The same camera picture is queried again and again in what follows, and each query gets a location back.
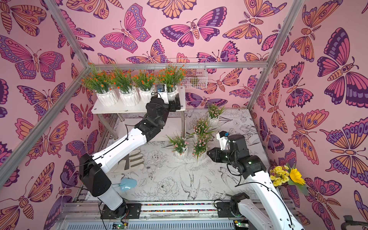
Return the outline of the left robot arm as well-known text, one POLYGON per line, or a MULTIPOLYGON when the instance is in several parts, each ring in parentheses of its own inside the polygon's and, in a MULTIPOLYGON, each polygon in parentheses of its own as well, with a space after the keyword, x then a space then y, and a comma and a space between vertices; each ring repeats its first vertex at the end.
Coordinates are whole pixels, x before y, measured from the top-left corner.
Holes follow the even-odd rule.
POLYGON ((156 137, 169 115, 169 105, 160 96, 151 98, 146 109, 143 119, 127 135, 104 150, 93 155, 84 154, 79 159, 80 180, 93 197, 104 203, 113 218, 124 218, 128 208, 123 197, 113 188, 107 173, 136 148, 156 137))

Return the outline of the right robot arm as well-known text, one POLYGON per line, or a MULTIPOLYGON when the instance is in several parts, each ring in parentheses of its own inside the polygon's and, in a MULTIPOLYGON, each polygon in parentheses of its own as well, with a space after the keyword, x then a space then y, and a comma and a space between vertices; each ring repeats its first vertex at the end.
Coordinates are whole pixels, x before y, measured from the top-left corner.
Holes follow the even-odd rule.
POLYGON ((221 131, 216 138, 220 147, 207 151, 207 156, 215 163, 232 166, 244 178, 243 185, 255 191, 265 209, 262 212, 247 194, 240 193, 230 201, 233 215, 244 216, 254 230, 302 230, 303 225, 278 194, 263 162, 250 154, 245 137, 221 131))

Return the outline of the orange plant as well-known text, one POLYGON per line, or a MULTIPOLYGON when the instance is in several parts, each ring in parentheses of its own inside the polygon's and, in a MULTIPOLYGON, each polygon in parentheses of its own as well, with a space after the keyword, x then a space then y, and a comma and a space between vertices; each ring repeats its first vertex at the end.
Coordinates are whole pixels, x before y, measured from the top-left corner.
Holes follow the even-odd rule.
POLYGON ((114 91, 112 76, 110 73, 98 69, 93 63, 88 63, 89 73, 82 78, 82 84, 96 93, 103 106, 112 106, 118 102, 114 91))
POLYGON ((115 67, 111 72, 110 80, 112 85, 118 89, 120 99, 124 105, 132 107, 136 106, 140 102, 140 96, 133 84, 131 71, 115 67))
POLYGON ((167 65, 165 69, 158 72, 157 78, 160 83, 166 85, 169 101, 174 101, 178 95, 178 87, 186 76, 186 70, 183 67, 178 68, 175 65, 167 65))
POLYGON ((142 102, 149 103, 155 89, 155 75, 147 71, 139 71, 138 74, 133 75, 131 78, 139 89, 142 102))

